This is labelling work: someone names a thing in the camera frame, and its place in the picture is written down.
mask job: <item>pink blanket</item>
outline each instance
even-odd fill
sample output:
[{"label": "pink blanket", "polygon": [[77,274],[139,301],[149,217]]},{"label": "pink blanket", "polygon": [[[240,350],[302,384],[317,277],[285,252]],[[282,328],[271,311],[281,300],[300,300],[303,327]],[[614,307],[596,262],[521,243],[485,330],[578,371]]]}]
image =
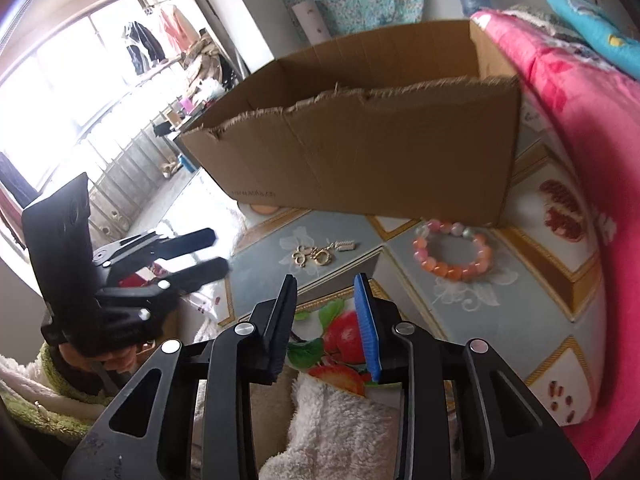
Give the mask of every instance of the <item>pink blanket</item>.
[{"label": "pink blanket", "polygon": [[538,95],[600,231],[606,370],[594,417],[564,428],[595,478],[640,420],[640,83],[590,49],[495,11],[473,16]]}]

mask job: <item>orange bead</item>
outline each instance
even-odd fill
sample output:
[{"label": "orange bead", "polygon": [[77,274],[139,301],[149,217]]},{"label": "orange bead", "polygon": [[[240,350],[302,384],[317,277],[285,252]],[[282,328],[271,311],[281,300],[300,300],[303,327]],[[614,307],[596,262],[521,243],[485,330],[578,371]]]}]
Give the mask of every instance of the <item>orange bead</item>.
[{"label": "orange bead", "polygon": [[492,250],[492,248],[489,247],[488,245],[485,245],[482,247],[482,249],[478,251],[478,258],[482,260],[491,260],[491,257],[493,256],[493,254],[494,254],[494,251]]},{"label": "orange bead", "polygon": [[433,267],[433,273],[436,276],[444,278],[449,272],[449,266],[445,262],[438,262],[435,267]]},{"label": "orange bead", "polygon": [[459,265],[449,267],[449,270],[447,271],[447,279],[452,282],[459,282],[460,278],[462,278],[462,267]]},{"label": "orange bead", "polygon": [[472,280],[478,275],[476,264],[471,264],[462,269],[462,279],[465,281]]},{"label": "orange bead", "polygon": [[474,236],[474,244],[478,249],[482,249],[482,247],[486,245],[486,236],[482,233],[477,233]]},{"label": "orange bead", "polygon": [[427,248],[427,240],[424,238],[416,238],[414,240],[414,249],[426,249]]},{"label": "orange bead", "polygon": [[426,260],[424,260],[420,266],[426,270],[427,272],[431,272],[433,270],[433,268],[436,266],[437,261],[435,258],[432,258],[431,256],[429,256]]},{"label": "orange bead", "polygon": [[482,274],[487,271],[489,268],[489,262],[487,260],[478,260],[476,261],[476,270],[478,274]]}]

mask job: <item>metal screw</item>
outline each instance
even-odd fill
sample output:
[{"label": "metal screw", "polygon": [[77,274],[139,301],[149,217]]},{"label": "metal screw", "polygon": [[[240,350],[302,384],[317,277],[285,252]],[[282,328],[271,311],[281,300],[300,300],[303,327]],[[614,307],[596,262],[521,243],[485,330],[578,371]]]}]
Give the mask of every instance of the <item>metal screw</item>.
[{"label": "metal screw", "polygon": [[469,347],[477,354],[485,354],[489,349],[488,343],[482,339],[474,339]]},{"label": "metal screw", "polygon": [[160,347],[165,354],[173,354],[180,349],[180,341],[177,339],[167,339]]},{"label": "metal screw", "polygon": [[251,323],[240,323],[234,328],[238,335],[249,335],[254,331],[254,326]]},{"label": "metal screw", "polygon": [[396,325],[396,332],[401,335],[411,335],[415,332],[415,326],[413,325],[413,323],[407,323],[403,321],[402,323],[398,323]]}]

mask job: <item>white fluffy towel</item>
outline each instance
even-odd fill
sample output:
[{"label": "white fluffy towel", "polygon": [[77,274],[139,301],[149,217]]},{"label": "white fluffy towel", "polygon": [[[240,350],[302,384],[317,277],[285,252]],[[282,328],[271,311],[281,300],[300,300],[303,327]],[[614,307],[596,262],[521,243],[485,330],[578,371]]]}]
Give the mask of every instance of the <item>white fluffy towel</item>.
[{"label": "white fluffy towel", "polygon": [[399,412],[300,374],[289,446],[265,463],[260,480],[390,480]]}]

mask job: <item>pillow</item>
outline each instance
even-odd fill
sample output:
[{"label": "pillow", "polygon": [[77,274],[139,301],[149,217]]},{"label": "pillow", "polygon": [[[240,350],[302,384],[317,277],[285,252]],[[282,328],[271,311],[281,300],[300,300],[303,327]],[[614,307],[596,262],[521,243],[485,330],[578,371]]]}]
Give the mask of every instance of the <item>pillow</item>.
[{"label": "pillow", "polygon": [[601,7],[588,0],[547,0],[590,45],[620,70],[640,79],[640,42],[626,37]]}]

